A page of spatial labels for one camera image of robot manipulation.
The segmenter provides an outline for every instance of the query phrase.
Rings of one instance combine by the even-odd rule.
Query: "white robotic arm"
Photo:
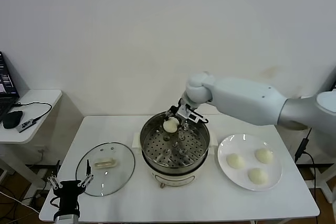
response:
[[[235,78],[216,79],[204,72],[189,78],[175,114],[185,120],[204,121],[194,112],[202,103],[254,125],[282,125],[297,130],[308,126],[336,134],[336,92],[287,99],[266,84]]]

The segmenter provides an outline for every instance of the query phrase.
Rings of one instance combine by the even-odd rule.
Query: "computer mouse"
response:
[[[23,115],[22,110],[13,111],[11,113],[6,114],[2,118],[4,128],[5,129],[12,129],[12,128],[15,128],[16,126],[18,126],[19,123],[20,123],[22,115]]]

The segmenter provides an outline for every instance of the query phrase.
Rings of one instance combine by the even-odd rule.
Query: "table leg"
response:
[[[0,168],[2,170],[6,170],[7,173],[10,174],[10,175],[13,175],[15,173],[15,171],[9,165],[7,165],[5,162],[3,162],[1,159],[0,159]]]
[[[6,170],[4,170],[2,173],[1,173],[1,175],[0,175],[0,184],[2,183],[2,181],[5,179],[5,177],[7,176],[7,171]]]
[[[320,177],[317,177],[317,180],[322,180],[322,181],[329,181],[336,175],[336,164],[333,164],[330,166],[327,170],[325,170],[323,173],[321,173]]]
[[[46,175],[47,171],[48,171],[47,169],[40,169],[37,173],[37,176],[39,176],[40,178],[43,178]],[[28,189],[25,197],[24,197],[24,198],[27,198],[27,199],[23,200],[22,203],[26,204],[26,205],[30,205],[36,191],[37,190],[42,190],[43,188],[44,188],[44,190],[49,191],[50,190],[50,184],[46,183],[43,187],[37,187],[37,186],[31,185],[30,188]]]
[[[6,146],[0,144],[0,160],[21,174],[26,180],[38,187],[43,187],[44,182],[32,170],[30,170],[14,153]]]

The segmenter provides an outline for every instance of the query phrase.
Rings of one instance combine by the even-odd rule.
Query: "white table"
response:
[[[218,142],[234,133],[260,136],[276,151],[283,165],[279,184],[269,191],[250,191],[231,182],[209,156],[196,181],[183,187],[161,189],[138,152],[128,183],[105,197],[79,196],[82,222],[200,222],[312,217],[319,214],[305,182],[274,126],[253,126],[224,115],[209,115],[208,127]],[[76,167],[87,151],[105,142],[132,146],[133,134],[150,116],[87,116],[59,171],[60,180],[75,179]],[[40,212],[53,221],[57,208],[49,195]]]
[[[59,98],[62,96],[60,90],[28,90],[26,93],[18,100],[20,103],[30,103],[30,102],[47,102],[54,106]],[[32,104],[28,106],[22,106],[17,108],[12,108],[11,111],[22,110],[23,117],[21,122],[24,123],[31,118],[36,118],[49,109],[48,105],[44,104]],[[43,187],[43,180],[33,173],[26,165],[18,158],[16,155],[7,147],[7,144],[25,144],[28,143],[35,135],[37,130],[42,125],[45,118],[48,116],[46,114],[41,119],[39,119],[35,125],[19,133],[14,129],[5,129],[3,124],[0,124],[0,160],[1,167],[5,170],[15,170],[30,181],[36,187]]]

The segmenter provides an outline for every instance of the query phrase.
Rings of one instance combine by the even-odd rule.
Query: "glass lid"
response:
[[[91,149],[77,166],[76,179],[86,177],[87,160],[93,180],[85,193],[91,196],[106,196],[121,189],[131,178],[135,159],[133,152],[121,143],[104,143]]]

